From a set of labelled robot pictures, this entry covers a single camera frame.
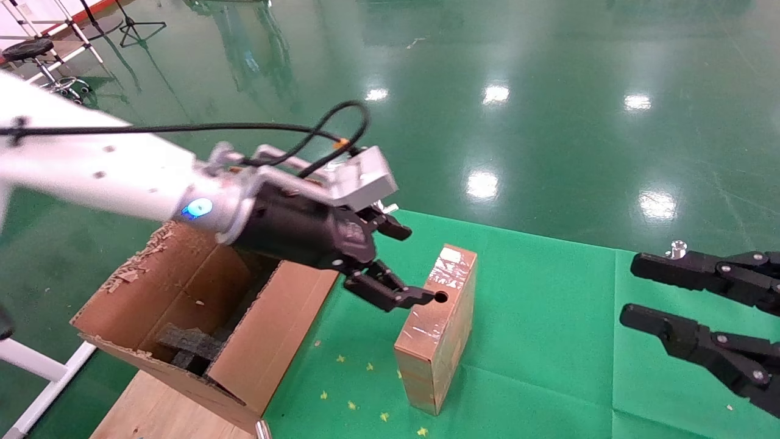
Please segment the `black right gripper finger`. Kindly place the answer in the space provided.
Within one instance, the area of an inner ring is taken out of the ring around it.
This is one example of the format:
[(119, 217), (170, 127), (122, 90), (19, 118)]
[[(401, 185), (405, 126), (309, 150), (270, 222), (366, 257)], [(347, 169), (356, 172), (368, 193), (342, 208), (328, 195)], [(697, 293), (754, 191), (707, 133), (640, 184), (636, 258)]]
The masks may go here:
[(778, 252), (747, 252), (719, 257), (688, 252), (679, 259), (638, 253), (633, 256), (635, 277), (689, 291), (709, 291), (733, 302), (779, 315)]
[(660, 339), (666, 353), (708, 370), (730, 392), (779, 417), (779, 344), (713, 332), (696, 320), (637, 304), (622, 307), (619, 322)]

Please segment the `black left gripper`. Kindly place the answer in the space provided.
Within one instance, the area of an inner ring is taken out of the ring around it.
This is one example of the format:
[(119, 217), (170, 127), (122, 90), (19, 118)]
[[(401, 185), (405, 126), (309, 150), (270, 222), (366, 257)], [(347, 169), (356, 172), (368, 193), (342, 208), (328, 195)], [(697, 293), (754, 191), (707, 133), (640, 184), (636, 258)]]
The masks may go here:
[(382, 210), (334, 207), (289, 196), (265, 184), (254, 199), (246, 224), (233, 242), (237, 248), (318, 269), (344, 270), (344, 287), (385, 312), (433, 302), (436, 294), (409, 286), (377, 258), (372, 236), (379, 232), (396, 241), (412, 236), (411, 228)]

